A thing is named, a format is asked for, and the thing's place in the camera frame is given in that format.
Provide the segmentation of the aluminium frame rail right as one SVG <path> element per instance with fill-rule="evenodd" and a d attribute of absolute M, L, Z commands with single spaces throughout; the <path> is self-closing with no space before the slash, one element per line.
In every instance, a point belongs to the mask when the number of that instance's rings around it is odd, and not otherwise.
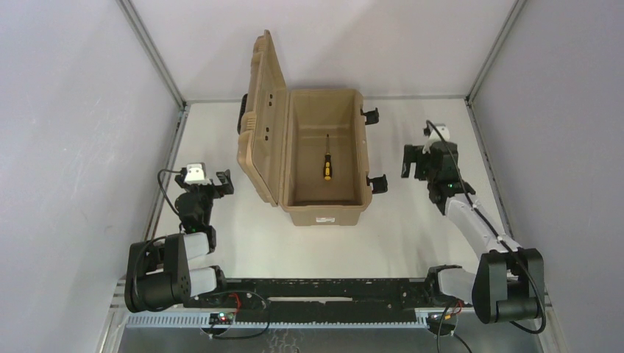
<path fill-rule="evenodd" d="M 494 65 L 495 60 L 497 59 L 498 54 L 503 48 L 510 32 L 512 31 L 517 19 L 522 14 L 525 5 L 527 4 L 527 0 L 516 0 L 514 1 L 506 19 L 503 22 L 503 25 L 500 28 L 496 38 L 494 39 L 494 43 L 490 48 L 488 54 L 486 55 L 486 59 L 484 60 L 481 68 L 478 71 L 478 74 L 475 78 L 475 81 L 472 83 L 471 88 L 469 89 L 468 94 L 465 97 L 465 101 L 468 106 L 471 106 L 474 100 L 477 98 L 483 83 L 485 82 L 492 66 Z"/>

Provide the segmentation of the aluminium frame rail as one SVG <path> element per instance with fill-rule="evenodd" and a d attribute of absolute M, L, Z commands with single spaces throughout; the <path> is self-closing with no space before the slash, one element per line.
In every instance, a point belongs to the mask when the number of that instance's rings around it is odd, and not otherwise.
<path fill-rule="evenodd" d="M 503 48 L 510 32 L 512 31 L 517 19 L 522 14 L 525 5 L 527 4 L 527 0 L 516 0 L 514 1 L 506 19 L 503 22 L 503 25 L 500 28 L 496 38 L 494 39 L 494 43 L 490 48 L 488 54 L 486 55 L 486 59 L 484 60 L 481 68 L 478 71 L 478 74 L 475 78 L 475 81 L 472 83 L 471 88 L 469 89 L 468 94 L 465 97 L 465 101 L 468 106 L 471 106 L 474 100 L 477 98 L 483 83 L 485 82 L 492 66 L 494 65 L 495 60 L 497 59 L 498 54 Z"/>
<path fill-rule="evenodd" d="M 174 77 L 169 70 L 156 42 L 152 38 L 148 26 L 144 22 L 133 1 L 120 0 L 117 2 L 121 12 L 124 14 L 130 29 L 135 34 L 138 43 L 141 45 L 147 59 L 152 64 L 155 73 L 160 78 L 161 83 L 174 102 L 174 110 L 168 113 L 169 119 L 163 146 L 159 148 L 161 168 L 171 167 L 174 164 L 177 151 L 180 146 L 180 138 L 188 116 L 187 101 L 183 98 Z"/>

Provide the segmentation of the aluminium frame rail left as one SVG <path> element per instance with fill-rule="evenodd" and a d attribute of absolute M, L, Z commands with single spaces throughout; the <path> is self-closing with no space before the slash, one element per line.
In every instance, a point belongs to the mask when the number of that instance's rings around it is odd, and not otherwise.
<path fill-rule="evenodd" d="M 174 102 L 174 110 L 168 113 L 169 119 L 163 146 L 159 148 L 161 168 L 171 167 L 174 164 L 177 151 L 180 146 L 180 138 L 188 116 L 187 101 L 183 98 L 174 77 L 169 70 L 156 42 L 152 38 L 148 26 L 144 22 L 133 1 L 120 0 L 117 2 L 121 12 L 124 14 L 130 29 L 135 34 L 138 43 L 141 45 L 147 59 L 152 64 L 155 73 L 160 78 L 161 83 Z"/>

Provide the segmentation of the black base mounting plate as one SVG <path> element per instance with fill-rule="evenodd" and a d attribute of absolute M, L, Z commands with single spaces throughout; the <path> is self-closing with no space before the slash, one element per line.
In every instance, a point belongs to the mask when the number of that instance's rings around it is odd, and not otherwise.
<path fill-rule="evenodd" d="M 456 305 L 422 278 L 228 279 L 224 294 L 200 294 L 186 308 L 234 309 L 242 324 L 419 325 Z"/>

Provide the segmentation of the black toolbox latch rear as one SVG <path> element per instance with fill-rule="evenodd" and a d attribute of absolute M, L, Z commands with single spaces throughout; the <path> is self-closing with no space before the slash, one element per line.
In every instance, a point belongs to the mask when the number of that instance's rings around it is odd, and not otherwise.
<path fill-rule="evenodd" d="M 380 113 L 378 108 L 366 112 L 360 110 L 360 114 L 364 117 L 364 123 L 366 125 L 377 124 L 380 121 Z"/>

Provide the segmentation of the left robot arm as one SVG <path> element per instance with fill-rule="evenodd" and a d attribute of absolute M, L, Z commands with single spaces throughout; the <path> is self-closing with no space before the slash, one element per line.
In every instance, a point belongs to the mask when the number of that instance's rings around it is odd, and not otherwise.
<path fill-rule="evenodd" d="M 124 301 L 132 313 L 188 305 L 201 295 L 219 293 L 227 285 L 219 266 L 192 268 L 189 263 L 216 249 L 216 230 L 210 217 L 215 200 L 234 192 L 231 173 L 217 172 L 217 185 L 210 179 L 199 181 L 191 176 L 191 168 L 186 167 L 174 178 L 184 190 L 172 204 L 180 220 L 179 232 L 130 247 Z"/>

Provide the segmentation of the black yellow screwdriver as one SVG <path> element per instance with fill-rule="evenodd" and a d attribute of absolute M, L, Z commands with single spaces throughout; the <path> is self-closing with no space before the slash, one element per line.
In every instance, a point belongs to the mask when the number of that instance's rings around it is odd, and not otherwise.
<path fill-rule="evenodd" d="M 330 153 L 330 136 L 326 134 L 326 152 L 325 152 L 325 160 L 324 160 L 324 180 L 330 181 L 333 175 L 333 167 L 331 162 L 331 153 Z"/>

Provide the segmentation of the tan plastic toolbox bin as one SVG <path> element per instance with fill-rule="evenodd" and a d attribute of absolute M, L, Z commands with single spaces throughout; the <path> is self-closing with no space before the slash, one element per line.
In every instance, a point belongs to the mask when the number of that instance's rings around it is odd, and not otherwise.
<path fill-rule="evenodd" d="M 288 88 L 272 35 L 254 43 L 237 161 L 259 197 L 296 226 L 354 226 L 372 201 L 364 98 L 353 88 Z M 333 175 L 324 180 L 326 134 Z"/>

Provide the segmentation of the black toolbox latch front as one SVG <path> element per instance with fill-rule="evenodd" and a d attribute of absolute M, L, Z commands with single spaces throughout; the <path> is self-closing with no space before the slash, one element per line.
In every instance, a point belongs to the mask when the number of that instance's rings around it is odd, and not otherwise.
<path fill-rule="evenodd" d="M 385 174 L 373 178 L 367 177 L 366 184 L 371 188 L 371 193 L 373 195 L 386 193 L 388 191 L 388 181 Z"/>

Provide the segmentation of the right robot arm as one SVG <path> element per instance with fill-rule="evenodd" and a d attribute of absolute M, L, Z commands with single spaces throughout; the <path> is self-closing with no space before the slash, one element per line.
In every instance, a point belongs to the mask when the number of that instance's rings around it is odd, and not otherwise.
<path fill-rule="evenodd" d="M 484 324 L 545 319 L 544 260 L 537 249 L 519 245 L 493 223 L 478 203 L 475 189 L 457 166 L 454 143 L 405 145 L 401 176 L 427 183 L 430 201 L 461 232 L 478 257 L 476 271 L 460 265 L 429 268 L 432 297 L 472 305 Z"/>

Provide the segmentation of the black toolbox latch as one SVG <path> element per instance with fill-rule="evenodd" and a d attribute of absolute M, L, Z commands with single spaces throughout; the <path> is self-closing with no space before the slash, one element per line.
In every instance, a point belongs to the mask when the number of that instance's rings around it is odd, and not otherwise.
<path fill-rule="evenodd" d="M 364 123 L 366 125 L 377 124 L 380 121 L 380 113 L 378 108 L 366 112 L 360 110 L 360 114 L 364 117 Z"/>
<path fill-rule="evenodd" d="M 373 195 L 386 193 L 388 191 L 388 181 L 385 174 L 373 178 L 367 177 L 366 184 L 371 188 L 371 193 Z"/>

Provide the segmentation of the small circuit board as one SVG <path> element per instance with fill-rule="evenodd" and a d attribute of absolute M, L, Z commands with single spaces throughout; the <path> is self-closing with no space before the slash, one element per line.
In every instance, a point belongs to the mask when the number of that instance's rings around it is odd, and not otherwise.
<path fill-rule="evenodd" d="M 235 320 L 235 314 L 233 313 L 211 313 L 209 318 L 210 326 L 227 326 L 231 325 Z"/>

